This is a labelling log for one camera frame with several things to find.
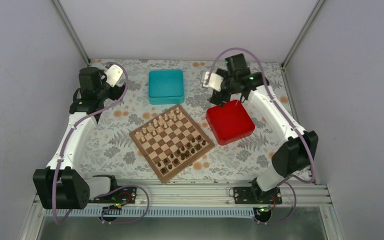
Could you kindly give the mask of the red plastic tray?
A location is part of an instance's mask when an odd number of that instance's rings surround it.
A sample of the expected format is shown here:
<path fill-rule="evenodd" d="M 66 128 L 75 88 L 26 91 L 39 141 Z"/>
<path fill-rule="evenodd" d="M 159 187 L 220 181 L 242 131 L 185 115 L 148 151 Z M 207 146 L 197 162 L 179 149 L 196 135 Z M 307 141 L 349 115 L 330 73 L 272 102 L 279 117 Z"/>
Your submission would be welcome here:
<path fill-rule="evenodd" d="M 231 100 L 224 106 L 214 106 L 206 111 L 206 121 L 221 146 L 250 136 L 255 124 L 239 100 Z"/>

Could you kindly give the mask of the wooden chess board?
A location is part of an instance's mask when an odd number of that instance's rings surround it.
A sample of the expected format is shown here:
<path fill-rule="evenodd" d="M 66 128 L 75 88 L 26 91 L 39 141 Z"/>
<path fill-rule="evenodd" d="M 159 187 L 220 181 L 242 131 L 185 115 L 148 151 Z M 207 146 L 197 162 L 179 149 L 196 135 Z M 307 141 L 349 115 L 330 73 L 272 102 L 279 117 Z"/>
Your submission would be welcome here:
<path fill-rule="evenodd" d="M 180 109 L 179 114 L 176 113 L 176 107 Z M 164 114 L 168 115 L 168 121 L 164 120 Z M 157 128 L 154 127 L 154 119 L 157 119 Z M 136 138 L 136 132 L 140 132 L 140 139 Z M 180 104 L 174 105 L 134 129 L 129 136 L 162 184 L 168 183 L 215 147 L 214 142 Z M 205 146 L 201 145 L 203 140 L 206 141 Z M 196 145 L 201 145 L 201 149 L 196 150 Z M 191 149 L 195 149 L 194 154 L 191 154 Z M 190 156 L 181 161 L 180 156 L 186 151 L 189 151 Z M 179 161 L 177 166 L 173 164 L 175 159 Z M 167 173 L 164 175 L 160 171 L 162 168 L 167 169 Z"/>

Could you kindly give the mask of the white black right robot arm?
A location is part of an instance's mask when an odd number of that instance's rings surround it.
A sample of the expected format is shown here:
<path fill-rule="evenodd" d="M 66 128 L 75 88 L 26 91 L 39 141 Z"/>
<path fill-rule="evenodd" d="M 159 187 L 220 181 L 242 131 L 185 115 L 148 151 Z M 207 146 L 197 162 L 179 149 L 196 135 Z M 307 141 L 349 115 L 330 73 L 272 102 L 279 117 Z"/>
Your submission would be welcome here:
<path fill-rule="evenodd" d="M 314 167 L 319 137 L 289 114 L 263 70 L 252 72 L 242 53 L 227 57 L 224 62 L 226 69 L 212 66 L 202 75 L 202 86 L 213 90 L 209 102 L 223 107 L 232 95 L 240 94 L 241 100 L 249 101 L 260 110 L 279 138 L 280 147 L 272 156 L 271 166 L 251 182 L 251 198 L 262 204 L 274 188 L 290 178 L 299 180 L 295 172 Z"/>

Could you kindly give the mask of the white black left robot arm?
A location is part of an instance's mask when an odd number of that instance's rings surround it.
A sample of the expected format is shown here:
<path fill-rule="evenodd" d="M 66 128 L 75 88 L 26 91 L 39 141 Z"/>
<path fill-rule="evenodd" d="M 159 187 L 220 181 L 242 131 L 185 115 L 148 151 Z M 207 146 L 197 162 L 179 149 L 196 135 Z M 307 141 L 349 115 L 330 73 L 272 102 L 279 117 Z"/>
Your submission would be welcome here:
<path fill-rule="evenodd" d="M 115 63 L 109 63 L 105 70 L 92 66 L 80 69 L 79 88 L 73 94 L 61 143 L 46 167 L 36 169 L 32 176 L 44 209 L 84 209 L 98 196 L 108 203 L 119 197 L 115 177 L 98 175 L 85 179 L 79 171 L 90 136 L 101 113 L 107 110 L 105 101 L 110 99 L 117 104 L 126 94 L 129 84 L 118 84 L 124 73 Z"/>

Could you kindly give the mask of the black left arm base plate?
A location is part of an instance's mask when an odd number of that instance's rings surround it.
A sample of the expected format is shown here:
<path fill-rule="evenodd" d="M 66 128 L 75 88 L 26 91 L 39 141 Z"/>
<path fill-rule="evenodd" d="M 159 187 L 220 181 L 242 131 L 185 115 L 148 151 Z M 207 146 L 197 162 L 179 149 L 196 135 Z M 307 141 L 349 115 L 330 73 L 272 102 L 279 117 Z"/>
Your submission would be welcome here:
<path fill-rule="evenodd" d="M 95 204 L 125 205 L 134 204 L 136 200 L 137 187 L 123 187 L 109 195 L 96 197 L 88 201 Z"/>

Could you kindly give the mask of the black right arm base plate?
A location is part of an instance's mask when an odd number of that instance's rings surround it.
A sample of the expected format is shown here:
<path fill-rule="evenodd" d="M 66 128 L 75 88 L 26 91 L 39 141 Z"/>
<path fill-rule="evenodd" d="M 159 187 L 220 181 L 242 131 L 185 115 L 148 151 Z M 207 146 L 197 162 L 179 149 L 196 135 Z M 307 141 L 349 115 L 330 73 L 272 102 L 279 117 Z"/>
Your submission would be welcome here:
<path fill-rule="evenodd" d="M 256 186 L 236 186 L 233 188 L 233 198 L 237 205 L 270 205 L 282 204 L 282 194 L 279 187 L 262 191 Z"/>

